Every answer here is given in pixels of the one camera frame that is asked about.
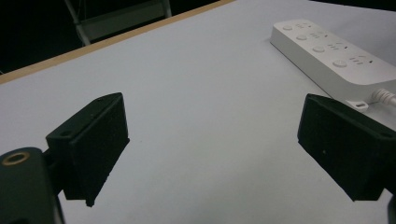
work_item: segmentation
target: white surface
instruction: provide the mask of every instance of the white surface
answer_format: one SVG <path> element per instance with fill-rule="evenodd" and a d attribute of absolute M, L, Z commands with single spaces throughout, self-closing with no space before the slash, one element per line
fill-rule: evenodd
<path fill-rule="evenodd" d="M 308 20 L 274 24 L 271 43 L 332 98 L 363 112 L 372 94 L 396 92 L 396 67 Z"/>
<path fill-rule="evenodd" d="M 244 0 L 0 86 L 1 152 L 45 136 L 98 96 L 124 94 L 132 142 L 93 208 L 68 224 L 387 223 L 389 193 L 356 202 L 297 143 L 305 95 L 324 94 L 274 48 L 306 18 L 396 64 L 394 12 Z M 396 129 L 395 111 L 369 115 Z"/>

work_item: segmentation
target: dark floor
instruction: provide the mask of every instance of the dark floor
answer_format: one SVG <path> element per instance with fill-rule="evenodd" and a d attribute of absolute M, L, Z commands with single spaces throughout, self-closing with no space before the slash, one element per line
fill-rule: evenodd
<path fill-rule="evenodd" d="M 72 0 L 80 17 L 92 18 L 145 0 Z M 173 15 L 217 0 L 170 0 Z M 0 1 L 0 71 L 7 73 L 82 47 L 62 0 Z"/>

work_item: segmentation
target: screw hole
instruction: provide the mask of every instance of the screw hole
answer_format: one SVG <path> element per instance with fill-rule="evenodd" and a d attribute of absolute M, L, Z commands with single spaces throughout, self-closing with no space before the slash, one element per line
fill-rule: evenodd
<path fill-rule="evenodd" d="M 3 159 L 2 163 L 5 166 L 16 165 L 23 161 L 26 161 L 29 156 L 29 152 L 17 152 L 7 156 L 5 159 Z"/>

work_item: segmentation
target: black object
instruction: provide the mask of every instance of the black object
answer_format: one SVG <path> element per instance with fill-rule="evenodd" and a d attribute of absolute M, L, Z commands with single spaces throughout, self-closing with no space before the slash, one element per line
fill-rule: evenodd
<path fill-rule="evenodd" d="M 337 5 L 346 5 L 352 7 L 368 7 L 388 11 L 396 11 L 396 5 L 388 0 L 311 0 L 315 2 L 331 3 Z"/>
<path fill-rule="evenodd" d="M 64 223 L 57 194 L 94 200 L 129 143 L 121 93 L 98 98 L 47 136 L 49 149 L 0 157 L 0 223 Z"/>
<path fill-rule="evenodd" d="M 393 178 L 396 132 L 333 99 L 308 94 L 300 145 L 353 200 L 377 200 Z"/>

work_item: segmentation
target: power outlet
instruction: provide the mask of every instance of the power outlet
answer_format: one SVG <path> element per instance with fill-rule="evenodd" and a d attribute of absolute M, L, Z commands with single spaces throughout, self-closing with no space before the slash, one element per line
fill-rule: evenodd
<path fill-rule="evenodd" d="M 363 112 L 373 92 L 396 92 L 396 67 L 308 20 L 274 24 L 271 43 L 332 98 Z"/>

